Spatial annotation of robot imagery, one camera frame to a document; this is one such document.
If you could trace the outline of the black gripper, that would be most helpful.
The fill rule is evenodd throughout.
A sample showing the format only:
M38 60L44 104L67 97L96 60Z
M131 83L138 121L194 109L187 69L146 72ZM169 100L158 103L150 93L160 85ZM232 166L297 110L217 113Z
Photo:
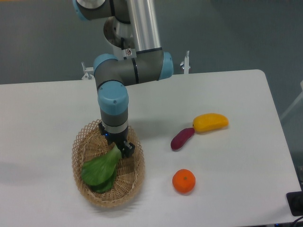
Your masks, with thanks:
M122 158L129 158L135 151L135 145L131 142L127 142L128 126L121 132L107 131L102 122L98 124L100 134L105 137L108 145L115 143L120 148Z

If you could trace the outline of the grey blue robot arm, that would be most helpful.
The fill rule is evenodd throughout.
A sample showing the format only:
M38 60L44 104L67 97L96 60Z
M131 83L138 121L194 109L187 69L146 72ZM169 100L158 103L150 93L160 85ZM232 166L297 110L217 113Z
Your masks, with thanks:
M93 75L101 113L100 133L108 144L117 146L122 157L130 157L135 145L127 140L126 87L167 79L174 71L172 57L160 43L154 1L75 0L73 6L83 20L106 18L111 27L104 29L104 35L112 35L112 45L125 53L121 60L112 54L98 56Z

